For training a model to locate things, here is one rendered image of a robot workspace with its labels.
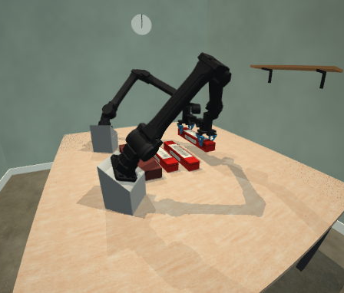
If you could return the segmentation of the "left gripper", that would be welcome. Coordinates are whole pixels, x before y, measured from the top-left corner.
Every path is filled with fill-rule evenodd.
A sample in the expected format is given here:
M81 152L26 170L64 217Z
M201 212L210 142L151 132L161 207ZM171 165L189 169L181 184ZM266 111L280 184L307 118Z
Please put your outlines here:
M183 122L182 120L178 120L178 122L179 123L177 123L177 126L178 126L178 128L180 130L180 134L182 134L182 132L183 132L183 128L184 128L184 126L182 125L183 123L185 123L185 125L188 125L188 129L192 130L194 128L194 125L189 124L189 122ZM191 126L191 128L190 128L190 126Z

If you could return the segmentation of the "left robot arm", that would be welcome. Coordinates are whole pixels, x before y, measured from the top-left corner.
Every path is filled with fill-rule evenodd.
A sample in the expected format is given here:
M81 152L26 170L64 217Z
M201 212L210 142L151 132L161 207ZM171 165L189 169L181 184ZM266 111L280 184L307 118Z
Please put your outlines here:
M162 90L163 92L169 94L170 96L172 96L177 90L177 89L171 87L170 85L164 83L163 81L157 79L152 74L150 74L150 72L148 72L146 70L132 69L129 78L124 82L123 86L117 92L117 94L114 96L114 98L111 101L109 101L108 104L105 104L102 107L103 113L101 115L101 120L98 122L98 125L110 125L111 126L110 119L114 119L116 117L116 111L117 111L116 108L119 107L119 104L121 103L121 101L123 100L123 98L125 97L127 92L131 89L133 84L138 79L141 81L144 81L145 83L147 81L147 84L154 85L155 87L157 87L158 89ZM192 114L190 114L190 107L191 107L191 113ZM194 125L195 124L195 118L197 118L197 117L196 116L190 117L190 116L185 115L185 114L190 114L190 115L200 114L200 111L201 111L200 104L189 103L183 109L182 121L183 122L189 122L189 124ZM102 123L105 123L105 124L102 124Z

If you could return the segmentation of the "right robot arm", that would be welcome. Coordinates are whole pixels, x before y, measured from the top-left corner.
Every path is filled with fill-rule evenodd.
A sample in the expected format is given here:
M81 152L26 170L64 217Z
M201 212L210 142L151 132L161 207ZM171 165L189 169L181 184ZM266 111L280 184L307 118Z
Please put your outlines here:
M135 182L137 180L135 170L140 159L146 162L157 153L163 144L160 139L166 129L208 81L210 101L205 107L208 111L203 113L203 119L195 118L196 127L203 130L203 121L210 123L219 117L218 114L223 109L223 88L231 79L230 69L213 56L205 53L201 53L198 59L199 61L189 77L157 115L148 124L140 123L127 135L127 143L123 152L119 154L120 156L112 154L111 164L117 181Z

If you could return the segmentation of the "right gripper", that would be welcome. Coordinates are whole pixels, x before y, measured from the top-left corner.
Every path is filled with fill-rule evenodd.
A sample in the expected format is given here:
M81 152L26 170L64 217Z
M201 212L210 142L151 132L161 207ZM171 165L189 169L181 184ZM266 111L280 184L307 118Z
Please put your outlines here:
M216 133L217 131L212 129L212 123L213 122L209 123L209 122L204 121L203 130L200 130L200 129L197 130L198 133L196 133L196 136L197 136L200 146L202 146L203 144L203 140L204 140L203 134L206 134L209 137L209 139L212 136L213 137L212 141L214 141L214 139L217 137L217 133Z

